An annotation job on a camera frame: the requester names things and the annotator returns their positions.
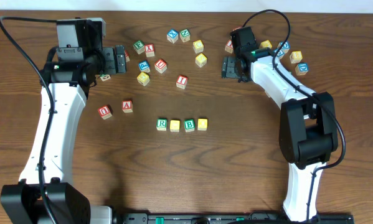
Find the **yellow o block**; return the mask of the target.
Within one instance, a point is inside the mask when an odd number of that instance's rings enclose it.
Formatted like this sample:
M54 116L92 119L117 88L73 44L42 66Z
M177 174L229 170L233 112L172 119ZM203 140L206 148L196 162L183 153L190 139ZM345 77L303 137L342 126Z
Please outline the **yellow o block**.
M197 129L199 131L206 131L207 127L208 127L208 119L206 119L206 118L199 118L198 119Z
M170 132L178 133L180 131L181 122L176 119L170 120Z

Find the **green B block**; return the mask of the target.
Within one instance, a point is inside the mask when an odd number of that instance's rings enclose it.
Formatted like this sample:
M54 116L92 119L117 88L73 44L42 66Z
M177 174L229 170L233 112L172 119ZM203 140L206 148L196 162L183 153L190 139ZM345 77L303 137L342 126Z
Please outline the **green B block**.
M184 129L185 132L192 132L196 128L194 120L193 119L187 119L184 121Z

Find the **green R block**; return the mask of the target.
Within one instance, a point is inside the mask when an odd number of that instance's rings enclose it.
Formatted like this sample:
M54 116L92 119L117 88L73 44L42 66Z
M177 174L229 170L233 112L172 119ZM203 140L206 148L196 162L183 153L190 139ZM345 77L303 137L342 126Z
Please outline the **green R block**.
M162 119L162 118L157 119L156 129L158 131L166 131L167 130L167 119Z

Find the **yellow O block front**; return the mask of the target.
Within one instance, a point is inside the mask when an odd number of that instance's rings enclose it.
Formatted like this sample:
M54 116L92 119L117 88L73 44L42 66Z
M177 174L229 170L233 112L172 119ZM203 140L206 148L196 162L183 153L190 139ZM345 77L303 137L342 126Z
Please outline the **yellow O block front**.
M181 122L176 119L170 120L170 132L178 133L180 131Z

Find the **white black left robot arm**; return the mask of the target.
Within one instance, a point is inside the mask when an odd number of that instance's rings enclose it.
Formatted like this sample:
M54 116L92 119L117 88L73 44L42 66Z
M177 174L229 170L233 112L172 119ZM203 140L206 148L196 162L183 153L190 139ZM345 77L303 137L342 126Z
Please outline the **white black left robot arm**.
M77 126L97 75L126 72L122 45L50 50L40 71L42 106L31 154L0 202L12 223L121 223L114 209L93 206L72 185Z

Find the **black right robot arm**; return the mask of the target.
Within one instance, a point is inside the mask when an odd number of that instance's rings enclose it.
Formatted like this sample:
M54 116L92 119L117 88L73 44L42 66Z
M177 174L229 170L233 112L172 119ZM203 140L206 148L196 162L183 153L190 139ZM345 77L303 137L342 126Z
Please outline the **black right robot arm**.
M258 49L224 57L222 78L254 82L279 107L279 147L289 167L283 210L290 221L307 222L317 215L321 174L344 136L332 96L305 87L273 54Z

